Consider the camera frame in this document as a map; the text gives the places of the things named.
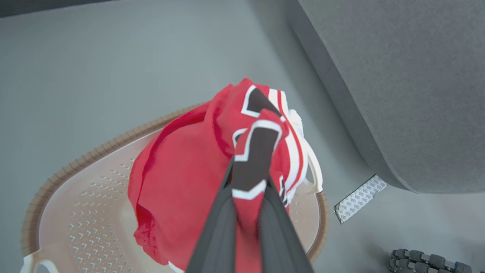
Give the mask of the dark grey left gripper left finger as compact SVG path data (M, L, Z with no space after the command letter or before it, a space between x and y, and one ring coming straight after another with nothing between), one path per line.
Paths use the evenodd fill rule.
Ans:
M230 159L187 266L187 273L235 272L237 212L232 198Z

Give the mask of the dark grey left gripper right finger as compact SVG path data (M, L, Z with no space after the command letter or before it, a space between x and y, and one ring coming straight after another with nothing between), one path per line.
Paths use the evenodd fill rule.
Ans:
M258 224L262 272L314 272L271 179L264 191Z

